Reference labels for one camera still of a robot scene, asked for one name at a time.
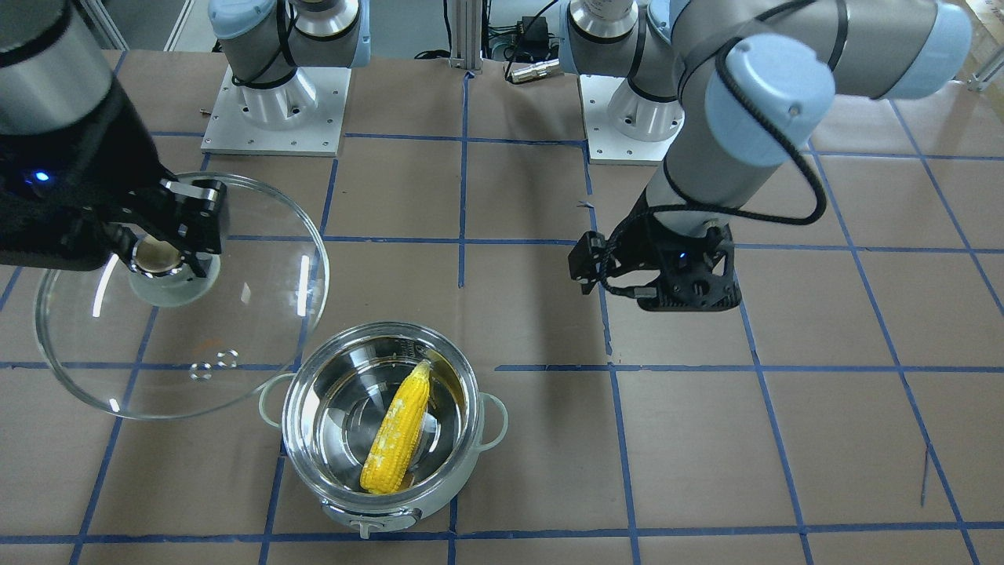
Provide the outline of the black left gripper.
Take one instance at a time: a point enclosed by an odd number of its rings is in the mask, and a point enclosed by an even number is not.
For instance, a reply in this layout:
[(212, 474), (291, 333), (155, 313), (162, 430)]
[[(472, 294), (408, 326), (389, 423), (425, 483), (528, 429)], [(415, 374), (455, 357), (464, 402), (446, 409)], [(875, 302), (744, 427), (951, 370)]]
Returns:
[(679, 235), (657, 220), (671, 206), (635, 206), (610, 236), (588, 230), (568, 253), (568, 275), (589, 294), (602, 286), (648, 312), (724, 312), (742, 293), (727, 225)]

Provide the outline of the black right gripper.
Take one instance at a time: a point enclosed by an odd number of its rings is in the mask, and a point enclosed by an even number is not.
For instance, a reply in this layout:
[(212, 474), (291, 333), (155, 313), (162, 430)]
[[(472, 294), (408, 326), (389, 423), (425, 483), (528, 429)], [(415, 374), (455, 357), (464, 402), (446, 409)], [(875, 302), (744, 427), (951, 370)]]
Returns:
[[(85, 117), (2, 136), (2, 262), (93, 271), (113, 253), (141, 279), (215, 279), (229, 230), (228, 186), (166, 181), (155, 144), (117, 79)], [(130, 224), (173, 196), (174, 246)]]

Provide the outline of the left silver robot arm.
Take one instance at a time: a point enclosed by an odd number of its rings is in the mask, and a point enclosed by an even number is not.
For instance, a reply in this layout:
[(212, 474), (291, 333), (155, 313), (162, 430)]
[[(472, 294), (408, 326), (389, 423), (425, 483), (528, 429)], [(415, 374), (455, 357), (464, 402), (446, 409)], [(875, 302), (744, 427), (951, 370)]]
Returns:
[(800, 154), (838, 94), (924, 99), (954, 78), (972, 24), (949, 1), (563, 1), (559, 61), (677, 103), (682, 126), (628, 217), (589, 231), (570, 278), (650, 312), (741, 304), (733, 217), (804, 226), (824, 186)]

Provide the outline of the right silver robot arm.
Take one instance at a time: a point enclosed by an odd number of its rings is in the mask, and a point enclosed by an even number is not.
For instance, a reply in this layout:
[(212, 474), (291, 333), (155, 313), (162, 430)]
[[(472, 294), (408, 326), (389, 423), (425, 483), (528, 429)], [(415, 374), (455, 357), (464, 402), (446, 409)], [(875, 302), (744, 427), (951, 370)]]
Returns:
[[(366, 1), (212, 1), (230, 69), (208, 132), (327, 151), (320, 78), (365, 67)], [(68, 1), (2, 3), (2, 262), (90, 272), (215, 275), (228, 188), (169, 171), (86, 22)]]

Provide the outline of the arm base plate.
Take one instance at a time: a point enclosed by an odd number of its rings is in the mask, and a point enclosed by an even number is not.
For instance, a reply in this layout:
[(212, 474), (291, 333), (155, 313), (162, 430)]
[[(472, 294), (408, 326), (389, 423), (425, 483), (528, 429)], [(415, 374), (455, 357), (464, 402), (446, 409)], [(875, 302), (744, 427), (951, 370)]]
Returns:
[(228, 69), (201, 149), (213, 155), (336, 158), (352, 71), (301, 67), (285, 85), (234, 85)]
[(663, 160), (684, 122), (677, 100), (646, 99), (626, 78), (581, 75), (578, 82), (589, 162), (641, 166)]

